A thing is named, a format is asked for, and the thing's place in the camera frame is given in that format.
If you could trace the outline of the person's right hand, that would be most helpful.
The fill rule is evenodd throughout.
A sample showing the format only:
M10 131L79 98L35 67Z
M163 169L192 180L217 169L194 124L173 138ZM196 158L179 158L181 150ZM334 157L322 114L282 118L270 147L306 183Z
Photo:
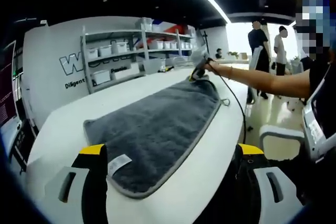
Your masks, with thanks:
M215 74L217 74L217 68L218 68L218 63L209 60L205 65L204 65L204 69L206 69L209 72L213 72Z

